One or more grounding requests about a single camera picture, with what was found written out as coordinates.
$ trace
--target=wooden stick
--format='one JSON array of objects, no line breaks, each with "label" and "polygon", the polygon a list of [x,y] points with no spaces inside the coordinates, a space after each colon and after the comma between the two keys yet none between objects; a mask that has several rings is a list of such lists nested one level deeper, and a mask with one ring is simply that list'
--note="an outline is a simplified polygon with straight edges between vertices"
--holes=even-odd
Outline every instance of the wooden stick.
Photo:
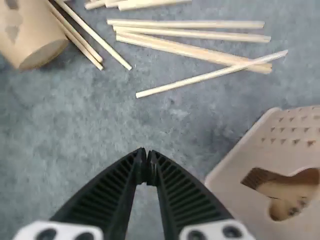
[{"label": "wooden stick", "polygon": [[262,29],[264,21],[151,21],[136,19],[107,19],[109,25],[138,28],[169,29]]},{"label": "wooden stick", "polygon": [[118,5],[120,11],[157,7],[169,4],[179,4],[190,2],[191,0],[127,0],[121,1]]},{"label": "wooden stick", "polygon": [[53,15],[74,35],[74,37],[90,52],[90,54],[99,62],[103,62],[103,58],[90,46],[90,44],[77,32],[77,30],[61,15],[61,13],[47,0]]},{"label": "wooden stick", "polygon": [[55,0],[59,6],[65,10],[91,37],[93,37],[111,56],[113,56],[126,69],[131,70],[132,67],[117,53],[105,40],[103,40],[88,24],[85,23],[65,2]]},{"label": "wooden stick", "polygon": [[65,33],[65,35],[77,46],[77,48],[101,71],[104,67],[91,55],[91,53],[81,44],[81,42],[63,25],[58,18],[57,23]]},{"label": "wooden stick", "polygon": [[97,9],[97,8],[101,8],[105,5],[105,1],[104,0],[98,0],[98,1],[88,1],[84,4],[84,8],[87,10],[91,10],[91,9]]},{"label": "wooden stick", "polygon": [[119,0],[98,0],[94,2],[87,2],[84,7],[87,10],[97,9],[100,7],[106,8],[117,8],[119,4]]},{"label": "wooden stick", "polygon": [[[187,45],[175,41],[169,41],[141,34],[121,32],[116,35],[116,40],[127,44],[152,48],[167,53],[178,54],[227,66],[250,61],[250,59],[245,57],[235,56],[224,52],[209,50],[197,46]],[[271,66],[272,65],[270,63],[266,63],[250,66],[247,70],[269,74],[272,71]]]},{"label": "wooden stick", "polygon": [[142,27],[127,27],[127,26],[113,26],[113,30],[117,33],[140,33],[163,35],[173,37],[187,37],[197,39],[214,39],[226,41],[252,42],[252,43],[268,43],[271,40],[270,36],[248,33],[234,33],[234,32],[218,32],[218,31],[200,31],[200,30],[184,30],[184,29],[155,29]]},{"label": "wooden stick", "polygon": [[252,66],[252,65],[262,64],[262,63],[265,63],[265,62],[269,62],[269,61],[272,61],[272,60],[275,60],[275,59],[282,58],[285,55],[287,55],[287,53],[288,53],[288,50],[280,51],[280,52],[277,52],[277,53],[274,53],[274,54],[270,54],[270,55],[267,55],[267,56],[256,58],[256,59],[254,59],[254,60],[252,60],[250,62],[246,62],[246,63],[242,63],[242,64],[239,64],[239,65],[234,65],[234,66],[229,66],[229,67],[226,67],[226,68],[223,68],[223,69],[220,69],[220,70],[217,70],[217,71],[213,71],[213,72],[210,72],[210,73],[194,76],[194,77],[187,78],[187,79],[180,80],[180,81],[176,81],[176,82],[173,82],[173,83],[170,83],[170,84],[167,84],[167,85],[163,85],[163,86],[155,87],[155,88],[152,88],[152,89],[149,89],[149,90],[137,92],[135,94],[135,96],[136,96],[137,99],[139,99],[139,98],[150,96],[150,95],[153,95],[153,94],[165,92],[165,91],[168,91],[168,90],[171,90],[171,89],[176,89],[176,88],[180,88],[180,87],[187,86],[187,85],[190,85],[190,84],[195,84],[195,83],[199,83],[199,82],[202,82],[202,81],[205,81],[205,80],[217,78],[217,77],[220,77],[220,76],[223,76],[223,75],[227,75],[227,74],[231,74],[231,73],[234,73],[234,72],[238,72],[238,71],[246,69],[246,68],[248,68],[249,66]]}]

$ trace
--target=screw hole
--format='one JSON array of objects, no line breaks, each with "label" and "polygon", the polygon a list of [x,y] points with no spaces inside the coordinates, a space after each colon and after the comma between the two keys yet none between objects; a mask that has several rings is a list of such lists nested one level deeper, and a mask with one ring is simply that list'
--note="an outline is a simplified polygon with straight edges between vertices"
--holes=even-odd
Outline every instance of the screw hole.
[{"label": "screw hole", "polygon": [[226,226],[223,228],[223,234],[227,239],[242,238],[242,232],[235,226]]},{"label": "screw hole", "polygon": [[95,240],[95,237],[90,232],[85,232],[77,236],[74,240]]},{"label": "screw hole", "polygon": [[187,240],[206,240],[206,236],[200,231],[191,231],[188,234]]},{"label": "screw hole", "polygon": [[36,240],[54,240],[57,235],[57,231],[53,228],[49,228],[46,230],[43,230],[36,236]]}]

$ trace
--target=black plastic claw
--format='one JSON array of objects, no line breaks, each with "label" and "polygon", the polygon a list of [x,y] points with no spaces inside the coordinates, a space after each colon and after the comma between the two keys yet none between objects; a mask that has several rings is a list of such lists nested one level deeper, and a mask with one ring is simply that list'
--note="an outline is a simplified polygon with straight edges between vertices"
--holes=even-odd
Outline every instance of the black plastic claw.
[{"label": "black plastic claw", "polygon": [[179,239],[189,225],[214,222],[233,217],[221,202],[180,165],[151,151],[148,161],[156,170],[156,181],[165,239]]},{"label": "black plastic claw", "polygon": [[136,187],[157,187],[164,236],[178,240],[189,225],[233,217],[195,177],[159,152],[140,148],[98,174],[50,220],[99,227],[105,240],[124,240]]},{"label": "black plastic claw", "polygon": [[145,182],[146,151],[140,148],[102,171],[50,220],[102,229],[104,239],[125,239],[137,185]]}]

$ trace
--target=wooden craft stick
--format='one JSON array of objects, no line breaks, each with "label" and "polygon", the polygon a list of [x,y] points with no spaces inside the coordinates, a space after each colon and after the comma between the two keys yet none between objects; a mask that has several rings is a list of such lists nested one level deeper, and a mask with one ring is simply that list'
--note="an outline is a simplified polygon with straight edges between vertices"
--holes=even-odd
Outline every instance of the wooden craft stick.
[{"label": "wooden craft stick", "polygon": [[90,46],[90,44],[77,32],[77,30],[61,15],[61,13],[49,2],[46,1],[53,15],[75,36],[75,38],[91,53],[91,55],[99,62],[103,62],[103,58]]},{"label": "wooden craft stick", "polygon": [[91,53],[81,44],[81,42],[63,25],[58,18],[57,23],[65,33],[65,35],[76,45],[76,47],[101,71],[104,67],[91,55]]},{"label": "wooden craft stick", "polygon": [[223,75],[227,75],[227,74],[231,74],[231,73],[234,73],[234,72],[238,72],[238,71],[246,69],[246,68],[248,68],[249,66],[252,66],[252,65],[262,64],[262,63],[265,63],[265,62],[269,62],[269,61],[272,61],[272,60],[276,60],[276,59],[282,58],[285,55],[287,55],[287,53],[288,53],[288,50],[280,51],[280,52],[277,52],[277,53],[274,53],[274,54],[270,54],[270,55],[267,55],[267,56],[256,58],[256,59],[254,59],[254,60],[252,60],[250,62],[246,62],[246,63],[242,63],[242,64],[239,64],[239,65],[234,65],[234,66],[229,66],[229,67],[226,67],[226,68],[223,68],[223,69],[220,69],[220,70],[217,70],[217,71],[213,71],[213,72],[210,72],[210,73],[194,76],[194,77],[187,78],[187,79],[180,80],[180,81],[176,81],[176,82],[173,82],[173,83],[170,83],[170,84],[167,84],[167,85],[163,85],[163,86],[155,87],[155,88],[152,88],[152,89],[149,89],[149,90],[137,92],[135,94],[135,96],[136,96],[137,99],[139,99],[139,98],[143,98],[143,97],[150,96],[150,95],[153,95],[153,94],[165,92],[165,91],[168,91],[168,90],[171,90],[171,89],[176,89],[176,88],[180,88],[180,87],[187,86],[187,85],[190,85],[190,84],[195,84],[195,83],[199,83],[199,82],[202,82],[202,81],[205,81],[205,80],[217,78],[217,77],[220,77],[220,76],[223,76]]},{"label": "wooden craft stick", "polygon": [[103,40],[88,24],[85,23],[65,2],[55,0],[59,6],[65,10],[91,37],[93,37],[112,57],[121,63],[126,69],[131,70],[132,67],[117,53],[105,40]]},{"label": "wooden craft stick", "polygon": [[168,29],[262,29],[264,21],[151,21],[136,19],[107,19],[109,25],[137,28]]},{"label": "wooden craft stick", "polygon": [[234,33],[234,32],[218,32],[218,31],[200,31],[200,30],[184,30],[184,29],[156,29],[143,27],[127,27],[127,26],[113,26],[113,30],[117,33],[140,33],[163,35],[173,37],[187,37],[197,39],[214,39],[226,41],[252,42],[252,43],[268,43],[271,40],[270,36],[248,33]]},{"label": "wooden craft stick", "polygon": [[84,7],[87,10],[97,9],[100,7],[106,8],[117,8],[119,4],[119,0],[97,0],[93,2],[87,2]]},{"label": "wooden craft stick", "polygon": [[126,0],[118,5],[120,11],[157,7],[170,4],[191,2],[191,0]]},{"label": "wooden craft stick", "polygon": [[[169,41],[141,34],[121,32],[116,35],[116,40],[127,44],[152,48],[167,53],[178,54],[227,66],[232,66],[250,61],[250,59],[245,57],[240,57],[224,52],[209,50],[197,46],[187,45],[179,42]],[[261,65],[250,66],[247,70],[263,74],[269,74],[272,71],[271,66],[272,65],[270,63],[265,63]]]},{"label": "wooden craft stick", "polygon": [[84,8],[87,10],[97,9],[105,6],[104,0],[97,0],[97,1],[88,1],[84,4]]}]

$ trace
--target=gray carpet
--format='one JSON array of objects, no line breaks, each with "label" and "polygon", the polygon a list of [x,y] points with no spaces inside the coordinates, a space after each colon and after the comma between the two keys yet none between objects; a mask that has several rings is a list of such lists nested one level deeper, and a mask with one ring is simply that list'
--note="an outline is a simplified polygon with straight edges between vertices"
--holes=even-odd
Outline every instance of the gray carpet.
[{"label": "gray carpet", "polygon": [[[193,0],[119,12],[70,6],[134,66],[127,71],[98,43],[106,70],[72,44],[47,66],[20,73],[0,57],[0,239],[48,219],[96,174],[143,146],[174,159],[201,181],[267,109],[320,104],[318,0]],[[273,73],[242,71],[154,96],[136,91],[221,68],[115,42],[108,18],[263,20],[271,43],[168,38],[256,58],[289,49]],[[163,239],[156,191],[140,186],[128,240]]]}]

